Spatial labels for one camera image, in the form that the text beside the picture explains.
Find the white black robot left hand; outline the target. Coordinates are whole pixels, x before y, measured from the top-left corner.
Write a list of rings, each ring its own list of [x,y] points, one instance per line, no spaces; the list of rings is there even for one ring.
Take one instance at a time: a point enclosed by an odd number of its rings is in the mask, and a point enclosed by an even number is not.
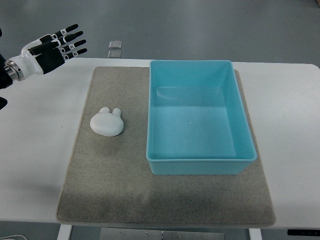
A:
[[[45,75],[62,66],[67,60],[86,53],[86,48],[80,49],[86,40],[76,41],[83,35],[82,31],[75,31],[78,27],[78,24],[73,24],[44,35],[23,47],[17,64],[23,77]]]

